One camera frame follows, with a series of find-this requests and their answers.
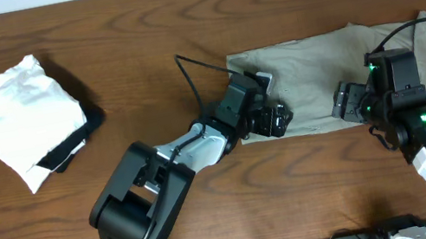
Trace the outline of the khaki shorts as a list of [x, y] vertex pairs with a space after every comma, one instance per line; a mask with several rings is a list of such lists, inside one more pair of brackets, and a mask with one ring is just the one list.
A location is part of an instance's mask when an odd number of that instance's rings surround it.
[[400, 29], [398, 23], [364, 26], [348, 23], [327, 34], [275, 44], [229, 55], [229, 69], [265, 72], [274, 77], [271, 101], [285, 103], [294, 117], [286, 136], [322, 134], [350, 128], [332, 116], [333, 94], [341, 81], [366, 83], [369, 69], [364, 56], [392, 31], [384, 48], [413, 51], [419, 79], [426, 87], [426, 11], [416, 26]]

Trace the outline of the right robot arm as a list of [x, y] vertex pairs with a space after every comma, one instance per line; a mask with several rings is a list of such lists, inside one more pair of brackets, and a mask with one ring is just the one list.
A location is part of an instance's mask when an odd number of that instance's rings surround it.
[[399, 150], [426, 181], [426, 88], [414, 53], [389, 49], [367, 56], [366, 64], [366, 83], [339, 83], [332, 116], [369, 125], [384, 147]]

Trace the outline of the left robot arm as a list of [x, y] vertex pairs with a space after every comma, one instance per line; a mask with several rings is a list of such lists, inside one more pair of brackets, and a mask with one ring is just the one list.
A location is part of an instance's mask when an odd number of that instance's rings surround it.
[[100, 239], [167, 239], [194, 177], [252, 134], [281, 138], [293, 113], [271, 105], [270, 73], [233, 73], [221, 101], [182, 137], [154, 147], [133, 142], [89, 215]]

